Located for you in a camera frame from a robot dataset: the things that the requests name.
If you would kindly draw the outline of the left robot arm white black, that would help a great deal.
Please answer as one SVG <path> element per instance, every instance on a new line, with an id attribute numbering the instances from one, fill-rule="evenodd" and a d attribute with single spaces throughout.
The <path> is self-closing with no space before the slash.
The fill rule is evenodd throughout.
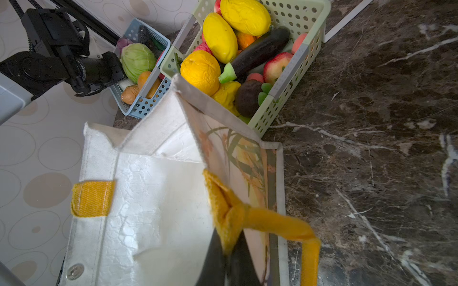
<path id="1" fill-rule="evenodd" d="M 24 11 L 10 5 L 26 31 L 29 49 L 1 62 L 1 122 L 4 123 L 61 82 L 76 97 L 89 97 L 126 79 L 120 59 L 111 51 L 90 56 L 90 32 L 115 44 L 119 39 L 73 1 L 43 8 L 31 1 Z"/>

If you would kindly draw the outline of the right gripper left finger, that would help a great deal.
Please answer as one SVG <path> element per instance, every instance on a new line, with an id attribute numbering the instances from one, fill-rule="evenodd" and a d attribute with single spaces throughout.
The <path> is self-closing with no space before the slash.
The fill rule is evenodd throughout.
<path id="1" fill-rule="evenodd" d="M 225 285 L 225 256 L 221 239 L 216 229 L 209 243 L 199 278 L 195 286 L 224 286 Z"/>

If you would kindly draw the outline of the white grocery bag yellow handles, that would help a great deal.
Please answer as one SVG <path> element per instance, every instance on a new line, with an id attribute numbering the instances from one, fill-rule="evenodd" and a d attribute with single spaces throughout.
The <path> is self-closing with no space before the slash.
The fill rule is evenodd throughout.
<path id="1" fill-rule="evenodd" d="M 62 286 L 195 286 L 216 229 L 226 264 L 241 232 L 261 286 L 287 286 L 287 243 L 302 286 L 321 242 L 286 215 L 283 147 L 175 75 L 128 131 L 87 123 Z"/>

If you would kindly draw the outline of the green plastic fruit basket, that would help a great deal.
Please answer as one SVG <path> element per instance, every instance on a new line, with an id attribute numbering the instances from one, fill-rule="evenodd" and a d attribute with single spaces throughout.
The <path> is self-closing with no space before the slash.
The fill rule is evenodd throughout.
<path id="1" fill-rule="evenodd" d="M 271 126 L 321 50 L 326 20 L 331 11 L 330 1 L 262 1 L 261 3 L 271 15 L 273 27 L 285 27 L 289 30 L 291 40 L 284 51 L 295 53 L 248 124 L 259 137 L 262 137 Z M 170 50 L 163 56 L 160 70 L 166 77 L 172 78 L 178 73 L 181 61 L 203 42 L 201 34 L 198 33 L 190 38 L 190 47 L 185 53 L 179 50 L 195 24 L 200 28 L 203 27 L 203 21 L 208 14 L 212 13 L 214 4 L 214 1 L 198 1 L 195 11 L 186 20 Z"/>

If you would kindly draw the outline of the yellow lemon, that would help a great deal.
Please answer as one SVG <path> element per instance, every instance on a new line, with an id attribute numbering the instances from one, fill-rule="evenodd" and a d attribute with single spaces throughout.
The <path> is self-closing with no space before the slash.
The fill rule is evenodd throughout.
<path id="1" fill-rule="evenodd" d="M 221 84 L 219 90 L 212 96 L 216 102 L 221 104 L 236 117 L 240 116 L 240 113 L 237 111 L 234 102 L 241 86 L 242 84 L 236 81 Z"/>

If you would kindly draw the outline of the blue plastic vegetable basket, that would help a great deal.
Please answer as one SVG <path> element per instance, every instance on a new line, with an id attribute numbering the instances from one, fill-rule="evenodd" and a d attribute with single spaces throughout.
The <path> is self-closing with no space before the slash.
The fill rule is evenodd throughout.
<path id="1" fill-rule="evenodd" d="M 132 20 L 122 38 L 130 39 L 133 44 L 140 43 L 146 45 L 157 58 L 154 69 L 150 72 L 146 71 L 142 73 L 137 83 L 130 81 L 125 74 L 125 79 L 109 87 L 123 115 L 142 119 L 159 103 L 170 86 L 170 81 L 161 74 L 159 68 L 166 53 L 170 50 L 171 42 L 156 29 L 138 19 Z M 121 63 L 121 53 L 117 49 L 115 49 L 114 53 L 118 56 Z M 139 94 L 134 103 L 129 106 L 121 101 L 120 96 L 131 85 L 138 86 Z"/>

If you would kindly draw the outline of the yellow mango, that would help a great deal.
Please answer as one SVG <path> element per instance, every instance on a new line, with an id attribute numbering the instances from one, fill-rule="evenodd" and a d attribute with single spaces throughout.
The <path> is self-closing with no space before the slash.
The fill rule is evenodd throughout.
<path id="1" fill-rule="evenodd" d="M 270 29 L 270 14 L 258 1 L 222 0 L 220 8 L 223 18 L 239 32 L 260 37 Z"/>
<path id="2" fill-rule="evenodd" d="M 232 62 L 238 52 L 237 38 L 231 26 L 217 13 L 210 13 L 203 21 L 203 35 L 207 46 L 223 64 Z"/>

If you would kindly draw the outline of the purple red cabbage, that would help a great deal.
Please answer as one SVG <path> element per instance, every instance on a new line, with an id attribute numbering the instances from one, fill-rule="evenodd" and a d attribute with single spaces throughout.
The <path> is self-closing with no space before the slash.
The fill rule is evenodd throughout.
<path id="1" fill-rule="evenodd" d="M 120 38 L 116 43 L 116 49 L 119 51 L 119 53 L 121 53 L 124 48 L 128 47 L 131 44 L 132 41 L 130 39 Z"/>

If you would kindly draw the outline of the wrinkled yellow orange fruit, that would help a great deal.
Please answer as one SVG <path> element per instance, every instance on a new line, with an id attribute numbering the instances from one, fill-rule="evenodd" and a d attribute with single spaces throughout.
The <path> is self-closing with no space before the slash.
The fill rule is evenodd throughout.
<path id="1" fill-rule="evenodd" d="M 217 59 L 206 51 L 197 50 L 186 57 L 181 63 L 180 74 L 189 84 L 210 97 L 219 90 L 221 68 Z"/>

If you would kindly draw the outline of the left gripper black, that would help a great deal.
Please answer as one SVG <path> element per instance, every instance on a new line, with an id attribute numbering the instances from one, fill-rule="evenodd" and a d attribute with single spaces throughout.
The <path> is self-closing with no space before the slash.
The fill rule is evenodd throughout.
<path id="1" fill-rule="evenodd" d="M 76 97 L 88 97 L 126 79 L 114 52 L 89 56 L 89 30 L 71 20 L 66 10 L 28 9 L 21 23 L 32 49 L 2 61 L 1 73 L 31 93 L 33 100 L 61 82 L 67 82 Z"/>

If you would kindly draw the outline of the pink dragon fruit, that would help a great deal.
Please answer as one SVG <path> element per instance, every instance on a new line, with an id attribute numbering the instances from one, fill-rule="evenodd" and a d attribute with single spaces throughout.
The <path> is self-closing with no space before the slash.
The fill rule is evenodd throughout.
<path id="1" fill-rule="evenodd" d="M 208 47 L 206 41 L 205 41 L 205 37 L 204 37 L 204 34 L 202 33 L 201 34 L 201 40 L 202 42 L 193 50 L 193 52 L 195 51 L 205 51 L 207 53 L 209 53 L 210 55 L 213 55 L 210 47 Z"/>

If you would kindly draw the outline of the dark eggplant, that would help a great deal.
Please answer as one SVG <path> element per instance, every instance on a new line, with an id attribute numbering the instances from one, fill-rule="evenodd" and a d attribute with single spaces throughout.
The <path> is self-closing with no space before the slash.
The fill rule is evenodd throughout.
<path id="1" fill-rule="evenodd" d="M 257 39 L 236 56 L 232 62 L 224 66 L 224 70 L 218 78 L 219 83 L 234 81 L 272 59 L 286 47 L 290 35 L 289 29 L 278 27 Z"/>

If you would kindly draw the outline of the green cabbage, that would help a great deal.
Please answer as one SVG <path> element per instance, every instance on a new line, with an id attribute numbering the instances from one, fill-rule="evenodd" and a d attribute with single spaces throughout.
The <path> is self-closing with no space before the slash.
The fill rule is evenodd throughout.
<path id="1" fill-rule="evenodd" d="M 151 72 L 157 58 L 154 53 L 144 44 L 130 44 L 121 51 L 121 63 L 127 78 L 133 83 L 138 82 L 138 78 L 144 72 Z"/>

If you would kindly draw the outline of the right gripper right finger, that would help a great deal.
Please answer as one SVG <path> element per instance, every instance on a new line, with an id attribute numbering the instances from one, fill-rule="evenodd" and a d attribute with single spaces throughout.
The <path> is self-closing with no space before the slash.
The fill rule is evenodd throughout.
<path id="1" fill-rule="evenodd" d="M 260 286 L 245 233 L 241 232 L 226 264 L 227 286 Z"/>

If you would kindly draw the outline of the yellow mango back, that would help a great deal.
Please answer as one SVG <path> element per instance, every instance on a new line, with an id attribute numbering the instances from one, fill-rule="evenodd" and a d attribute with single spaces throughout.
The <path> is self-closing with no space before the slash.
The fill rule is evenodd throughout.
<path id="1" fill-rule="evenodd" d="M 223 18 L 239 32 L 260 37 L 270 29 L 270 14 L 258 1 L 222 0 L 220 8 Z"/>

